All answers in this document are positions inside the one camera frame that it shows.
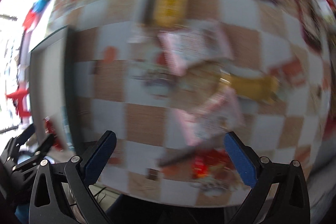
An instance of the red package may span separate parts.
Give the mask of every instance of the red package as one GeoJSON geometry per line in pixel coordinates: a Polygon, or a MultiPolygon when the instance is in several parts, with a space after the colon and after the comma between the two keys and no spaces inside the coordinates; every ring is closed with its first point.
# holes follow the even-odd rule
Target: red package
{"type": "Polygon", "coordinates": [[[53,126],[53,123],[50,121],[49,117],[46,117],[43,120],[44,120],[45,133],[46,134],[52,134],[55,137],[53,147],[55,147],[58,151],[63,150],[63,147],[62,147],[62,145],[61,145],[61,143],[60,143],[60,141],[57,137],[55,128],[53,126]]]}
{"type": "Polygon", "coordinates": [[[203,178],[208,175],[208,167],[204,163],[204,158],[202,156],[195,157],[192,170],[194,179],[203,178]]]}
{"type": "Polygon", "coordinates": [[[230,160],[229,155],[225,150],[212,149],[204,155],[204,163],[208,166],[216,166],[218,164],[224,164],[229,169],[234,169],[234,166],[230,160]]]}
{"type": "Polygon", "coordinates": [[[280,67],[275,67],[270,70],[270,74],[283,79],[292,87],[303,85],[306,82],[305,72],[302,68],[300,60],[296,57],[280,67]]]}

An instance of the blue gripper pad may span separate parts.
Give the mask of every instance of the blue gripper pad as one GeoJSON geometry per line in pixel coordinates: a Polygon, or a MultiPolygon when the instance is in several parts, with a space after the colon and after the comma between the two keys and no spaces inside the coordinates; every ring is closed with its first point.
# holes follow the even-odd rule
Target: blue gripper pad
{"type": "Polygon", "coordinates": [[[228,133],[224,136],[224,146],[244,184],[253,188],[257,182],[257,172],[251,160],[228,133]]]}
{"type": "Polygon", "coordinates": [[[92,185],[98,180],[107,161],[112,155],[117,144],[114,132],[106,131],[91,150],[91,156],[84,166],[84,184],[92,185]]]}

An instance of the blue object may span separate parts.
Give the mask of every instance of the blue object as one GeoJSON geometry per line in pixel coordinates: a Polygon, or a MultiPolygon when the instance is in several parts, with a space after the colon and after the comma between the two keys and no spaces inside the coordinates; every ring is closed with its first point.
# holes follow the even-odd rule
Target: blue object
{"type": "Polygon", "coordinates": [[[71,137],[71,133],[70,133],[70,126],[69,126],[69,119],[68,119],[68,114],[67,114],[67,108],[65,106],[61,107],[62,110],[62,122],[63,122],[63,128],[64,128],[64,132],[65,132],[65,137],[67,140],[67,145],[68,148],[70,150],[72,150],[73,152],[75,152],[75,148],[72,144],[72,137],[71,137]]]}
{"type": "Polygon", "coordinates": [[[44,7],[47,5],[47,0],[38,0],[37,2],[34,3],[32,11],[34,13],[39,13],[43,11],[44,7]]]}
{"type": "Polygon", "coordinates": [[[29,224],[29,203],[18,205],[16,207],[15,216],[22,224],[29,224]]]}
{"type": "Polygon", "coordinates": [[[93,153],[84,167],[84,184],[96,183],[117,144],[117,137],[111,132],[93,153]]]}
{"type": "Polygon", "coordinates": [[[253,163],[228,133],[224,136],[224,146],[244,184],[253,188],[257,182],[257,172],[253,163]]]}

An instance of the table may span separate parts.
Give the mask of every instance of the table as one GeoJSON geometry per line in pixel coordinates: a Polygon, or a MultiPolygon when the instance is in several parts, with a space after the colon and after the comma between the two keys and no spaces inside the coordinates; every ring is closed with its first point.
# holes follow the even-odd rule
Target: table
{"type": "MultiPolygon", "coordinates": [[[[185,146],[172,108],[188,109],[214,92],[216,80],[205,66],[191,70],[187,84],[199,90],[170,89],[160,44],[156,39],[136,43],[143,0],[56,0],[48,32],[70,24],[78,30],[75,56],[77,96],[86,142],[105,130],[116,133],[118,144],[100,176],[104,185],[137,198],[191,207],[240,204],[249,187],[239,181],[233,191],[213,197],[190,184],[190,162],[173,175],[158,173],[156,159],[165,151],[185,146]],[[164,78],[165,85],[155,79],[164,78]]],[[[260,0],[189,0],[187,24],[215,19],[229,36],[236,58],[231,72],[256,77],[297,57],[306,82],[274,105],[239,99],[245,126],[235,130],[258,155],[274,162],[301,162],[307,177],[321,143],[330,97],[330,64],[325,30],[322,52],[303,40],[294,1],[271,6],[260,0]]],[[[269,197],[275,194],[271,188],[269,197]]]]}

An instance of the food packaging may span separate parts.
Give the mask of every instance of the food packaging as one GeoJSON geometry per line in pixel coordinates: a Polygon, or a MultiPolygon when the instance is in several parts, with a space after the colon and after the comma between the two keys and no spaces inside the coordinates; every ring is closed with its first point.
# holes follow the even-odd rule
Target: food packaging
{"type": "Polygon", "coordinates": [[[244,125],[236,92],[230,87],[210,97],[192,113],[175,109],[187,145],[197,145],[213,136],[244,125]]]}
{"type": "Polygon", "coordinates": [[[300,60],[296,57],[292,61],[270,69],[270,74],[280,82],[286,82],[290,87],[298,87],[306,82],[305,72],[300,60]]]}
{"type": "Polygon", "coordinates": [[[272,75],[249,79],[222,72],[220,88],[223,86],[233,88],[239,97],[273,104],[277,98],[279,81],[272,75]]]}
{"type": "Polygon", "coordinates": [[[204,61],[233,60],[228,38],[219,22],[198,29],[162,31],[159,34],[172,74],[185,75],[188,68],[204,61]]]}
{"type": "Polygon", "coordinates": [[[173,28],[183,23],[188,0],[156,0],[155,23],[164,28],[173,28]]]}

